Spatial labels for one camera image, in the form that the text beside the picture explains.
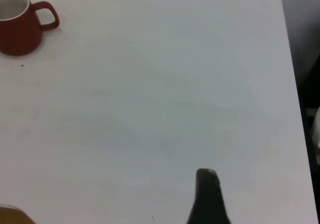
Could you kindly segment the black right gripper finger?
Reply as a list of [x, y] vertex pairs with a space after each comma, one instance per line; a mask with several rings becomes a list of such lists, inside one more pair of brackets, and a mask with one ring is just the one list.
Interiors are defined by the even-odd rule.
[[212, 169], [198, 169], [195, 182], [195, 199], [188, 224], [229, 224], [221, 185]]

